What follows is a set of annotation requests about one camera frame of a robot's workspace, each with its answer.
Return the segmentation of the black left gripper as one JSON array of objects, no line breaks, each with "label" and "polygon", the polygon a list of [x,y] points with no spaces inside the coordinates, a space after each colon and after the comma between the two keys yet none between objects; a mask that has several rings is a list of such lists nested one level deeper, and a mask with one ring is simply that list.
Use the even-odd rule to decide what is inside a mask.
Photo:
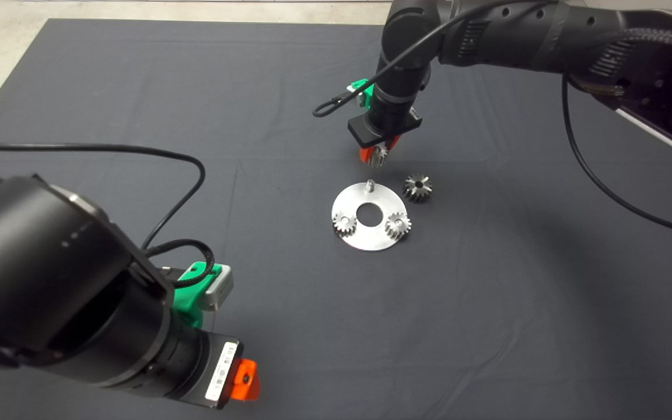
[{"label": "black left gripper", "polygon": [[201,355],[181,389],[181,401],[208,408],[222,408],[230,399],[256,401],[261,388],[258,364],[242,359],[243,342],[208,331],[201,331],[200,338]]}]

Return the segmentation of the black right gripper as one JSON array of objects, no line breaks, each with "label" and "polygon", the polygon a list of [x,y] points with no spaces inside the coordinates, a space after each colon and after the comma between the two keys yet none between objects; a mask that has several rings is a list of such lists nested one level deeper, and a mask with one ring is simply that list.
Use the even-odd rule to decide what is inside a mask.
[{"label": "black right gripper", "polygon": [[421,125],[422,117],[415,110],[398,119],[367,111],[348,120],[348,131],[358,146],[364,148],[359,151],[360,160],[365,164],[378,164],[379,147],[376,145],[385,143],[387,151],[391,152],[401,135]]}]

